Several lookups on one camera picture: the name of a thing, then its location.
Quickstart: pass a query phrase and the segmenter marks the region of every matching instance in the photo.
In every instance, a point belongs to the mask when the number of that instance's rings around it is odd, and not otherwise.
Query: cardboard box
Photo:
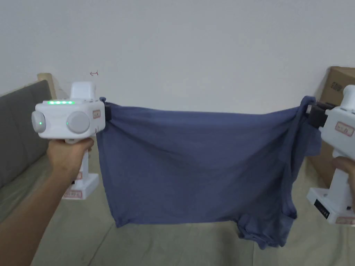
[[[319,101],[340,105],[343,100],[343,90],[347,85],[355,85],[355,68],[337,67],[330,68],[326,84],[324,86],[322,96]],[[309,157],[314,168],[323,178],[326,186],[330,186],[335,168],[331,161],[333,147],[322,142],[322,150],[319,156]]]

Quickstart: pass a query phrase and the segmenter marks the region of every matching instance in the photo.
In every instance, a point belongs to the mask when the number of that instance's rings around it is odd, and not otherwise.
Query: wooden frame
[[[53,77],[51,73],[39,73],[37,74],[37,80],[38,81],[46,80],[49,85],[49,91],[52,96],[52,99],[57,99],[57,95],[54,89]]]

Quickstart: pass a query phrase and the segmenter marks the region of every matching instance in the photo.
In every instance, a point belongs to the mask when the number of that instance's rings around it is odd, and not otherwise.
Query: human hand
[[[336,157],[333,159],[333,165],[349,174],[348,183],[353,197],[353,211],[355,212],[355,162],[346,157]]]
[[[51,140],[48,144],[47,156],[55,179],[69,186],[79,173],[85,151],[93,145],[94,140],[91,138],[75,144],[67,144],[64,140]]]

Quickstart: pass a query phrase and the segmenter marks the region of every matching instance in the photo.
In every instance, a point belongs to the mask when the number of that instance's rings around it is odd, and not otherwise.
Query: black clamp
[[[100,97],[100,101],[102,101],[105,105],[105,120],[110,121],[112,118],[111,114],[111,106],[106,103],[106,98],[105,97]]]
[[[306,116],[308,117],[308,124],[314,126],[315,128],[324,127],[327,120],[326,110],[331,110],[336,105],[330,103],[317,102],[314,105],[309,105],[306,111]]]

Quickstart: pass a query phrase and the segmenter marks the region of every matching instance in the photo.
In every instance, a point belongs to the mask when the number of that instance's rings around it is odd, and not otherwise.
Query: forearm
[[[43,233],[68,188],[54,174],[0,224],[3,265],[30,265]]]

